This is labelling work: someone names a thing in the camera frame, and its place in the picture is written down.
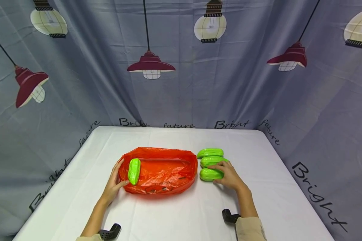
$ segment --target person's left hand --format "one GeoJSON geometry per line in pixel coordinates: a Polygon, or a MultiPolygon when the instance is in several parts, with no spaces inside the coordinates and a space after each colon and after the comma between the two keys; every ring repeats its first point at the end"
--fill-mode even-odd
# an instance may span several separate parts
{"type": "Polygon", "coordinates": [[[129,181],[120,182],[118,177],[118,170],[124,161],[124,159],[120,159],[117,163],[115,163],[105,190],[100,198],[100,200],[102,200],[107,206],[115,199],[119,189],[129,184],[129,181]]]}

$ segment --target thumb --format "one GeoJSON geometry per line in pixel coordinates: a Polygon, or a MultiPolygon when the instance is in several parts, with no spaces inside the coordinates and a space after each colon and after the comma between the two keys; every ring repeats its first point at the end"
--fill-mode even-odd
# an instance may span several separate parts
{"type": "Polygon", "coordinates": [[[223,184],[223,181],[221,179],[215,179],[215,180],[213,180],[213,183],[223,184]]]}
{"type": "Polygon", "coordinates": [[[124,186],[126,186],[126,185],[128,185],[130,183],[130,181],[123,181],[123,182],[120,182],[120,183],[118,183],[117,185],[115,185],[115,189],[119,189],[119,188],[121,188],[121,187],[124,187],[124,186]]]}

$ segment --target white table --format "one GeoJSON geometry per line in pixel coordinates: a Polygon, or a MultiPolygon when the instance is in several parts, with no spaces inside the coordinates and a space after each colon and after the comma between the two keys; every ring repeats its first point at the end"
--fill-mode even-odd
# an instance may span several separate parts
{"type": "MultiPolygon", "coordinates": [[[[262,132],[257,130],[98,127],[14,241],[72,241],[82,232],[115,162],[136,147],[224,150],[252,190],[268,241],[333,241],[262,132]]],[[[126,193],[109,207],[103,229],[122,226],[119,241],[235,241],[221,211],[238,213],[235,194],[196,178],[165,198],[126,193]]]]}

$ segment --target beige sleeve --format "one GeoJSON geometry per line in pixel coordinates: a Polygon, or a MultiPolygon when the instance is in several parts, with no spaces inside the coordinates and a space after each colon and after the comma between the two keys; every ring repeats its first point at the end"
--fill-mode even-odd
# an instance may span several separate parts
{"type": "Polygon", "coordinates": [[[95,234],[91,238],[89,237],[77,237],[76,241],[103,241],[99,234],[95,234]]]}
{"type": "Polygon", "coordinates": [[[259,218],[238,218],[236,222],[238,241],[267,241],[259,218]]]}

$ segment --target orange plastic bag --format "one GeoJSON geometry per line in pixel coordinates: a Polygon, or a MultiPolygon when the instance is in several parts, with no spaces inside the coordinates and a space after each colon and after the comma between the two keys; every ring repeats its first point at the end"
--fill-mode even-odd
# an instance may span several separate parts
{"type": "Polygon", "coordinates": [[[128,180],[129,163],[133,158],[141,160],[137,185],[124,188],[133,194],[178,194],[188,189],[196,178],[197,157],[191,151],[138,147],[122,156],[119,168],[121,181],[128,180]]]}

